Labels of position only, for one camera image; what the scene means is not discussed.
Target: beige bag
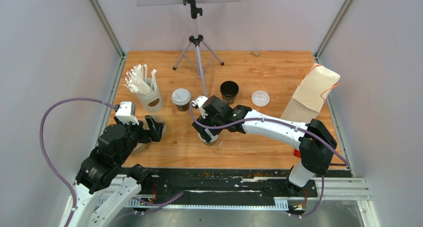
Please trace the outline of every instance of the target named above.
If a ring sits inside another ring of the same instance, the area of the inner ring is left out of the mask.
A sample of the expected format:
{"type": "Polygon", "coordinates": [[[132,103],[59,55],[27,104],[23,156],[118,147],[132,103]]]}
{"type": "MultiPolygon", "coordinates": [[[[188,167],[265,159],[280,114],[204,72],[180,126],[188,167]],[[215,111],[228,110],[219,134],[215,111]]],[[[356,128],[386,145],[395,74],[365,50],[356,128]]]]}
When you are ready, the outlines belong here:
{"type": "Polygon", "coordinates": [[[300,82],[280,118],[294,122],[310,122],[316,118],[340,77],[338,73],[315,63],[300,82]]]}

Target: tripod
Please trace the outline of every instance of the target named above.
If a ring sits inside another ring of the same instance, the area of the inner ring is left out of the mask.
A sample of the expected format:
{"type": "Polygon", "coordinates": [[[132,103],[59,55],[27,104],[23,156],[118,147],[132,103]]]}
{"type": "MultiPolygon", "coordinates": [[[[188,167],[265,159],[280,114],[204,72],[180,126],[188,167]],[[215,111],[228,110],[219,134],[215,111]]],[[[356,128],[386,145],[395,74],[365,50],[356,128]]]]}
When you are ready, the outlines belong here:
{"type": "MultiPolygon", "coordinates": [[[[190,7],[191,7],[191,18],[193,19],[193,22],[194,22],[195,32],[194,32],[193,36],[189,37],[188,45],[185,47],[184,51],[182,51],[181,56],[179,56],[178,61],[173,66],[173,70],[176,70],[179,62],[181,62],[182,58],[185,56],[185,53],[187,52],[191,43],[193,43],[196,46],[197,74],[201,78],[201,82],[203,83],[204,96],[207,96],[207,88],[206,88],[206,83],[205,83],[205,80],[204,80],[204,72],[207,70],[210,63],[212,62],[213,57],[215,57],[221,65],[224,65],[224,62],[219,58],[219,56],[214,52],[214,50],[209,45],[207,45],[207,43],[204,41],[203,35],[199,34],[197,17],[198,17],[198,14],[200,14],[200,16],[203,16],[203,9],[200,8],[200,7],[197,7],[196,0],[184,0],[184,5],[187,5],[187,3],[189,3],[190,7]],[[202,64],[202,61],[201,61],[200,43],[203,43],[204,46],[206,46],[206,48],[212,53],[211,59],[210,59],[208,65],[206,66],[205,70],[203,70],[203,64],[202,64]]],[[[191,63],[192,66],[194,66],[194,64],[188,58],[187,58],[187,60],[191,63]]]]}

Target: white plastic lid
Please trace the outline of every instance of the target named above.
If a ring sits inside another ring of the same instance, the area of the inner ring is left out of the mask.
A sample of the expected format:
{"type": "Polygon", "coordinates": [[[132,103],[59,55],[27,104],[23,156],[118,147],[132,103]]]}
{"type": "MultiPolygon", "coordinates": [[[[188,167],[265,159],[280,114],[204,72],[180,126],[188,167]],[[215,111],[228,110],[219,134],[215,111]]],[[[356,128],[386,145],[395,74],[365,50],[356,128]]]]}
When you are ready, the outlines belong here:
{"type": "Polygon", "coordinates": [[[177,89],[172,93],[172,101],[178,106],[186,105],[191,101],[191,93],[183,88],[177,89]]]}
{"type": "Polygon", "coordinates": [[[270,97],[269,94],[267,94],[265,91],[254,91],[254,93],[251,95],[251,100],[254,105],[262,107],[269,104],[270,97]]]}

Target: brown label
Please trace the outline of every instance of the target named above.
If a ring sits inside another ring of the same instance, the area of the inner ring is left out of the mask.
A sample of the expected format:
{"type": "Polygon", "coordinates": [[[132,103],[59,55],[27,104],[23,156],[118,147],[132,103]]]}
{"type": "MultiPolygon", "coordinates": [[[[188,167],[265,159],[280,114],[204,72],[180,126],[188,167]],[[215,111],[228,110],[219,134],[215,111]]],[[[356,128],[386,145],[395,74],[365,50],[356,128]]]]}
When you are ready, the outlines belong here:
{"type": "Polygon", "coordinates": [[[157,98],[156,100],[154,100],[154,101],[152,101],[152,102],[150,102],[150,103],[148,103],[148,106],[157,106],[157,104],[160,102],[160,99],[159,98],[157,98]]]}

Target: white wall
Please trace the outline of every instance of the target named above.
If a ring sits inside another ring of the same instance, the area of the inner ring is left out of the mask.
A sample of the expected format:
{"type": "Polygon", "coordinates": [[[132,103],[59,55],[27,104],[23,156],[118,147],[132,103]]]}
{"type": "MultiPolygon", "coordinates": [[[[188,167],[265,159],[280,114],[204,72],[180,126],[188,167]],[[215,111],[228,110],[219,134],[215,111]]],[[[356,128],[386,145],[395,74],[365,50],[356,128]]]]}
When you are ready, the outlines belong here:
{"type": "MultiPolygon", "coordinates": [[[[124,51],[181,50],[192,35],[190,7],[98,0],[124,51]]],[[[200,3],[200,34],[221,50],[316,51],[344,0],[200,3]]]]}
{"type": "MultiPolygon", "coordinates": [[[[88,0],[0,0],[0,22],[0,226],[58,226],[69,190],[41,154],[41,117],[64,98],[106,99],[118,56],[88,0]]],[[[104,111],[79,102],[47,118],[47,152],[69,181],[104,111]]]]}
{"type": "Polygon", "coordinates": [[[383,227],[421,226],[423,2],[355,0],[322,62],[350,161],[383,227]]]}

